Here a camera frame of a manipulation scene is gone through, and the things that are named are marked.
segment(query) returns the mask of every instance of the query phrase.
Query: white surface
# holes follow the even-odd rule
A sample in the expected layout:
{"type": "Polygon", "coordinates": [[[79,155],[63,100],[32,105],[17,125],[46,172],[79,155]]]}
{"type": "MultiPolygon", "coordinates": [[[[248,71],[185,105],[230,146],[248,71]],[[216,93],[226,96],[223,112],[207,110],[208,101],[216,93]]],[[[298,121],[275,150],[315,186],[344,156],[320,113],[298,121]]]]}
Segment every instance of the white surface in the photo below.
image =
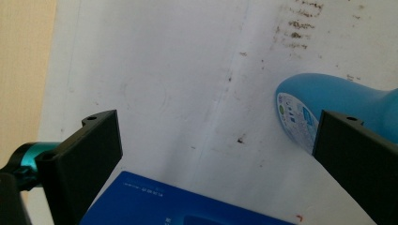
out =
{"type": "MultiPolygon", "coordinates": [[[[62,141],[84,117],[117,109],[124,157],[112,179],[127,170],[290,222],[301,215],[300,224],[374,224],[287,139],[274,91],[300,72],[396,87],[397,9],[371,0],[58,1],[39,137],[62,141]]],[[[42,198],[30,200],[35,224],[51,224],[42,198]]]]}

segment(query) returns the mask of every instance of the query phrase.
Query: dark stain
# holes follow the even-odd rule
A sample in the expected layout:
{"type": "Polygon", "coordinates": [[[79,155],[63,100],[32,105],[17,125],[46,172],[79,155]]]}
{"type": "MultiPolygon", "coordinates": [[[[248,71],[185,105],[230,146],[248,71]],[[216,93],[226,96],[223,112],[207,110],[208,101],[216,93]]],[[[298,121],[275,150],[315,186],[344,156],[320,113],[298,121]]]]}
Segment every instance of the dark stain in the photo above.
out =
{"type": "Polygon", "coordinates": [[[308,45],[293,42],[291,44],[288,44],[287,47],[292,48],[292,49],[296,49],[296,48],[307,49],[308,45]]]}
{"type": "Polygon", "coordinates": [[[237,143],[245,143],[243,141],[243,139],[245,138],[246,134],[243,134],[242,136],[240,136],[240,138],[237,139],[237,143]]]}
{"type": "Polygon", "coordinates": [[[351,82],[354,81],[354,77],[349,74],[347,74],[347,79],[351,82]]]}
{"type": "Polygon", "coordinates": [[[315,28],[315,26],[313,26],[309,23],[300,23],[297,21],[291,21],[291,22],[289,22],[289,25],[295,27],[296,29],[308,29],[308,28],[314,29],[315,28]]]}
{"type": "Polygon", "coordinates": [[[290,37],[292,37],[292,38],[302,38],[301,34],[299,34],[297,32],[293,32],[292,35],[290,35],[290,37]]]}

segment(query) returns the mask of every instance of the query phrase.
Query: black plastic mount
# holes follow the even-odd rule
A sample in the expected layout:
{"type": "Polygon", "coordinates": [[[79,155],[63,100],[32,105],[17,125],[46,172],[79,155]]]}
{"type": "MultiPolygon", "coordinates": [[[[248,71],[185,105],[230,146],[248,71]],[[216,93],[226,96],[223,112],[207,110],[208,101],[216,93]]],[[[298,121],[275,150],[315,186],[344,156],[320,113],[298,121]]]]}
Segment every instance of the black plastic mount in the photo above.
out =
{"type": "Polygon", "coordinates": [[[78,224],[122,158],[116,111],[85,118],[83,127],[36,157],[55,224],[78,224]]]}
{"type": "Polygon", "coordinates": [[[379,225],[398,224],[398,146],[359,118],[322,112],[314,157],[379,225]]]}
{"type": "Polygon", "coordinates": [[[0,224],[31,224],[20,191],[41,184],[54,224],[78,224],[122,158],[116,111],[86,117],[83,127],[35,162],[38,172],[22,166],[33,143],[18,148],[0,170],[0,224]]]}

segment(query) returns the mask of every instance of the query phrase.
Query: smudge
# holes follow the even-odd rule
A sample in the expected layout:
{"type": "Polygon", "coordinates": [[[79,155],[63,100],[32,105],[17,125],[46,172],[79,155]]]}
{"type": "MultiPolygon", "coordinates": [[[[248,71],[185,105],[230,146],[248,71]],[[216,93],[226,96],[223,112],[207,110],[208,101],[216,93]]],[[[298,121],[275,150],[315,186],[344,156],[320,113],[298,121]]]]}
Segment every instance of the smudge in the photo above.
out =
{"type": "Polygon", "coordinates": [[[242,136],[240,136],[240,138],[237,139],[237,143],[245,143],[243,141],[243,139],[246,137],[246,134],[243,134],[242,136]]]}
{"type": "Polygon", "coordinates": [[[297,32],[293,32],[292,35],[290,35],[292,38],[301,38],[301,35],[297,32]]]}
{"type": "Polygon", "coordinates": [[[299,23],[298,21],[290,21],[289,25],[295,27],[298,30],[299,29],[308,29],[308,28],[314,29],[315,28],[315,26],[313,26],[309,23],[299,23]]]}

